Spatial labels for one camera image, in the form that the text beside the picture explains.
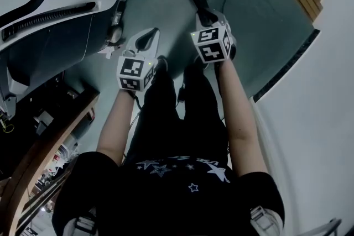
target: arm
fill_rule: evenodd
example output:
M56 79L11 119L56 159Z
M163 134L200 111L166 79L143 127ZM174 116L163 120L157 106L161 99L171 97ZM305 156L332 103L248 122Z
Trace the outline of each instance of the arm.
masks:
M233 170L238 176L267 172L251 105L231 60L220 65L219 81Z
M120 90L98 140L96 151L109 156L117 165L123 160L133 106L130 94Z

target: green floor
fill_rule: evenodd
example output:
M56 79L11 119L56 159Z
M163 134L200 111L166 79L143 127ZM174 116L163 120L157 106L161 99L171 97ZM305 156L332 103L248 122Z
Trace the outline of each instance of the green floor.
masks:
M210 0L210 6L221 8L223 0ZM225 15L237 39L234 60L248 96L257 93L294 55L312 32L311 22L295 0L228 0ZM123 36L129 38L145 28L160 29L158 55L168 57L175 88L182 84L181 74L195 49L189 33L195 29L195 8L190 0L129 0L123 17ZM110 60L95 54L66 72L66 81L77 86L80 79L96 87L100 99L96 105L96 119L80 141L81 151L95 150L102 126L118 91L116 79L116 51ZM219 101L214 68L205 71ZM177 107L184 116L183 103ZM134 108L133 118L138 112Z

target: leg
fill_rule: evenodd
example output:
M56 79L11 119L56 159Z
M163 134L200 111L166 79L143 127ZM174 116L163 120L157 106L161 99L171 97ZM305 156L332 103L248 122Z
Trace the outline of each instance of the leg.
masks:
M157 70L152 85L146 91L126 162L167 154L181 123L175 104L173 80L166 69Z
M192 155L227 162L227 132L220 120L214 91L198 64L184 72L185 126Z

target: white wall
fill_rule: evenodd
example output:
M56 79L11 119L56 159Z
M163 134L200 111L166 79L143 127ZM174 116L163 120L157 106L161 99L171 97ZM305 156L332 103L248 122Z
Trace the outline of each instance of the white wall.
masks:
M297 235L354 225L354 0L322 0L321 33L255 105L271 171Z

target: ventilation grille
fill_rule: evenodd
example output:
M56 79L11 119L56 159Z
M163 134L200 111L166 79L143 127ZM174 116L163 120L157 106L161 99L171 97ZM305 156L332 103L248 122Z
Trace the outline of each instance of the ventilation grille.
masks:
M87 12L92 10L95 7L95 2L88 2L83 6L63 9L54 12L47 12L40 15L36 15L20 22L14 23L11 26L3 29L2 31L2 40L6 41L10 36L16 34L17 32L28 29L34 25L41 24L44 22L49 22L57 19L67 17L69 15L80 14L82 12Z

